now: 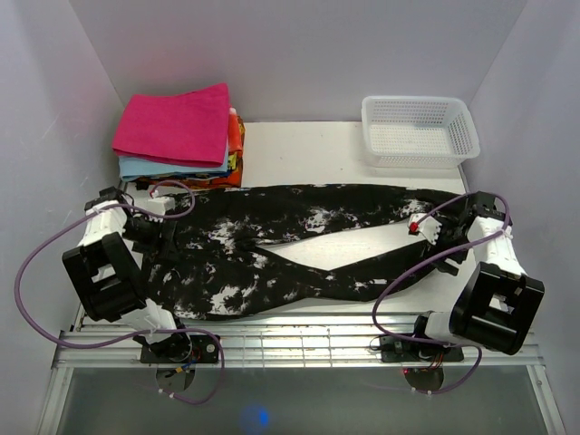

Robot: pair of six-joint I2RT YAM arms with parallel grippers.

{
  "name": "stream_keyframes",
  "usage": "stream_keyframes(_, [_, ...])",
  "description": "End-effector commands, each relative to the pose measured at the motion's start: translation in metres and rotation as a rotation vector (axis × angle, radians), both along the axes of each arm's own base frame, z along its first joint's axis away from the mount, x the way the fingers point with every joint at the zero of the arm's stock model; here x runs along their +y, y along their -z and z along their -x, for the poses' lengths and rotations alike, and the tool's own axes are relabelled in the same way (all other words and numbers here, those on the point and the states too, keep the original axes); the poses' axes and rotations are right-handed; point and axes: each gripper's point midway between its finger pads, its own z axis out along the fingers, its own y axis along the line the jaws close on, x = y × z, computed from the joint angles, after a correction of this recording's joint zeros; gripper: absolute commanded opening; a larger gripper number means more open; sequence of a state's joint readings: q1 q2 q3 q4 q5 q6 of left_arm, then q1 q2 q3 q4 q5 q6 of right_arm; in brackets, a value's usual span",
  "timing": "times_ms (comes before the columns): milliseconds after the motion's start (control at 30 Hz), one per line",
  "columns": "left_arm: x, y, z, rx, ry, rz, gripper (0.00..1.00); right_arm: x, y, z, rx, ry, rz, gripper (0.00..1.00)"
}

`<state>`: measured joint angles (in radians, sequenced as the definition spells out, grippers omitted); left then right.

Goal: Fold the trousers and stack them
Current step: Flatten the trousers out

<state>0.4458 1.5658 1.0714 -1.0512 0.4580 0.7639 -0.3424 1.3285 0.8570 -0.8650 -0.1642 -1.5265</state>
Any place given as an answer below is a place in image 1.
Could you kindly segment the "black white patterned trousers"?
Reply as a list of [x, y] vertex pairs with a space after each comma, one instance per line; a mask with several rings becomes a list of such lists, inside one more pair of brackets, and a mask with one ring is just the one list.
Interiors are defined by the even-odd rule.
[[289, 185], [176, 196], [174, 241], [185, 261], [143, 261], [150, 298], [181, 317], [217, 321], [306, 298], [365, 303], [389, 284], [405, 289], [430, 272], [435, 246], [407, 246], [331, 270], [281, 257], [273, 247], [405, 221], [461, 214], [456, 194], [371, 184]]

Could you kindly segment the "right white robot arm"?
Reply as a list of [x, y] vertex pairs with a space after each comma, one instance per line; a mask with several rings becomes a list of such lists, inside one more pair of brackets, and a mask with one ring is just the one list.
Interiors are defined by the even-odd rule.
[[519, 264], [512, 221], [497, 210], [495, 199], [477, 192], [466, 201], [460, 222], [468, 242], [497, 236], [473, 247], [475, 270], [453, 307], [418, 317], [409, 346], [421, 360], [431, 359], [442, 342], [479, 345], [513, 355], [526, 339], [545, 288]]

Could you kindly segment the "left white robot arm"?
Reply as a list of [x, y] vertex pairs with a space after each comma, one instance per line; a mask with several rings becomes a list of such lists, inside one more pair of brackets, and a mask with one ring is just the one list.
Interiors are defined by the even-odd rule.
[[89, 218], [77, 247], [62, 256], [82, 307], [94, 321], [121, 321], [139, 331], [134, 340], [163, 361], [188, 363], [193, 344], [174, 314], [148, 297], [141, 269], [145, 254], [171, 250], [175, 223], [162, 216], [175, 207], [169, 197], [150, 198], [143, 215], [129, 209], [122, 191], [110, 187], [85, 204]]

